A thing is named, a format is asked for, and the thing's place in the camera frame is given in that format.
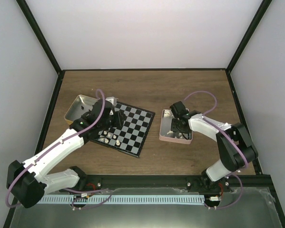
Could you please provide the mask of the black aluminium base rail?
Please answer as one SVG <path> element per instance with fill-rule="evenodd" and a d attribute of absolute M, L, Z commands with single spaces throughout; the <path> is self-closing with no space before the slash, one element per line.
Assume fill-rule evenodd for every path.
<path fill-rule="evenodd" d="M 87 175 L 83 182 L 92 183 L 97 189 L 117 188 L 176 188 L 186 189 L 189 192 L 217 192 L 239 187 L 240 183 L 247 188 L 273 188 L 270 175 L 239 175 L 223 178 L 217 182 L 206 182 L 200 175 Z"/>

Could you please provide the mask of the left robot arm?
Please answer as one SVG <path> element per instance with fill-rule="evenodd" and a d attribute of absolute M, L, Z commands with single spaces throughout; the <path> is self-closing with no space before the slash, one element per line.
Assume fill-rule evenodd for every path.
<path fill-rule="evenodd" d="M 99 138 L 101 131 L 122 128 L 126 117 L 123 111 L 115 110 L 116 106 L 115 97 L 97 100 L 90 111 L 74 120 L 50 146 L 24 162 L 13 161 L 7 173 L 8 193 L 23 207 L 30 208 L 43 196 L 58 190 L 83 191 L 87 175 L 79 167 L 72 166 L 54 174 L 49 172 L 73 151 Z"/>

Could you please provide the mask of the pink tin tray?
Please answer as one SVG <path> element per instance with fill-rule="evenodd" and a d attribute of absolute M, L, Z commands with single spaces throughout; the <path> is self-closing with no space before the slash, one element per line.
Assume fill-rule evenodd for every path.
<path fill-rule="evenodd" d="M 180 144 L 191 144 L 193 133 L 180 133 L 171 130 L 172 119 L 174 118 L 171 110 L 163 109 L 159 130 L 159 140 Z"/>

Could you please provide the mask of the black and silver chessboard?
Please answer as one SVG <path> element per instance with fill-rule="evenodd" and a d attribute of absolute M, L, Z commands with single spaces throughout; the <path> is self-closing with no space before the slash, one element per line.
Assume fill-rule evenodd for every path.
<path fill-rule="evenodd" d="M 107 131 L 107 134 L 111 134 L 110 137 L 107 137 L 107 134 L 105 135 L 103 131 L 101 131 L 99 132 L 99 138 L 92 140 L 92 142 L 138 158 L 152 125 L 155 113 L 122 102 L 117 102 L 115 110 L 123 110 L 127 117 L 123 127 L 121 129 L 110 128 Z M 117 140 L 120 141 L 120 146 L 116 145 Z"/>

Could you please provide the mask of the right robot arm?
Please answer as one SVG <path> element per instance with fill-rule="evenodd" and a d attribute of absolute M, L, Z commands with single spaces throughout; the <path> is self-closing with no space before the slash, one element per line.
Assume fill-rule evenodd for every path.
<path fill-rule="evenodd" d="M 204 190 L 213 191 L 224 177 L 247 168 L 258 158 L 256 147 L 243 124 L 222 123 L 201 112 L 190 112 L 181 101 L 172 104 L 170 110 L 174 116 L 171 131 L 180 134 L 197 132 L 217 143 L 219 160 L 201 174 L 200 185 Z"/>

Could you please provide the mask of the yellow tin tray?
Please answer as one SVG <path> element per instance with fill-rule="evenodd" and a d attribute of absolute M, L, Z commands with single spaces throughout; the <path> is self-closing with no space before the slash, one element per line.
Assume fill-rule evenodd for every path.
<path fill-rule="evenodd" d="M 96 101 L 96 98 L 78 95 L 64 115 L 64 120 L 68 125 L 72 124 L 74 120 L 80 118 L 85 112 L 92 110 Z"/>

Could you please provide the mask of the black frame post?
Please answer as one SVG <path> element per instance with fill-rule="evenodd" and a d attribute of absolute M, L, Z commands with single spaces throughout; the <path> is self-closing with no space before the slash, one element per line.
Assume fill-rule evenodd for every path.
<path fill-rule="evenodd" d="M 43 35 L 43 32 L 41 31 L 32 11 L 30 10 L 30 7 L 28 3 L 25 0 L 16 0 L 19 8 L 21 9 L 24 17 L 26 18 L 27 22 L 29 23 L 31 29 L 33 30 L 37 40 L 39 41 L 40 45 L 42 46 L 45 54 L 47 55 L 50 63 L 52 64 L 54 70 L 59 75 L 61 73 L 61 68 L 45 38 Z"/>
<path fill-rule="evenodd" d="M 265 15 L 266 11 L 268 10 L 269 6 L 271 5 L 272 0 L 262 0 L 261 4 L 259 5 L 256 13 L 254 14 L 248 28 L 246 29 L 238 47 L 236 48 L 235 53 L 233 54 L 227 68 L 226 73 L 230 74 L 234 67 L 236 66 L 238 60 L 240 59 L 243 51 L 245 50 L 246 46 L 248 45 L 251 37 L 253 36 L 254 32 L 256 31 L 259 23 L 261 22 L 263 16 Z"/>

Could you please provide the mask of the left black frame post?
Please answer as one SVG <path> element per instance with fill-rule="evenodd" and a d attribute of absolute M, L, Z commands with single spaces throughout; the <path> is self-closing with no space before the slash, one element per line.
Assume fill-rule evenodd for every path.
<path fill-rule="evenodd" d="M 26 18 L 27 22 L 29 23 L 31 29 L 33 30 L 37 40 L 39 41 L 40 45 L 42 46 L 45 54 L 47 55 L 50 63 L 52 64 L 54 70 L 59 75 L 61 73 L 61 68 L 45 38 L 43 35 L 43 32 L 41 31 L 32 11 L 30 10 L 30 7 L 28 3 L 25 0 L 16 0 L 19 8 L 21 9 L 24 17 Z"/>

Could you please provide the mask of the right black frame post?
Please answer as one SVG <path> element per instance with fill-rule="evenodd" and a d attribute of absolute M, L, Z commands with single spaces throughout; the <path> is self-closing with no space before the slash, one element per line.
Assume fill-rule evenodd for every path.
<path fill-rule="evenodd" d="M 256 31 L 259 23 L 261 22 L 263 16 L 265 15 L 266 11 L 268 10 L 269 6 L 271 5 L 272 0 L 262 0 L 261 4 L 259 5 L 256 13 L 254 14 L 248 28 L 246 29 L 238 47 L 236 48 L 235 53 L 233 54 L 227 68 L 226 73 L 230 74 L 234 67 L 236 66 L 238 60 L 240 59 L 243 51 L 245 50 L 246 46 L 248 45 L 251 37 L 253 36 L 254 32 Z"/>

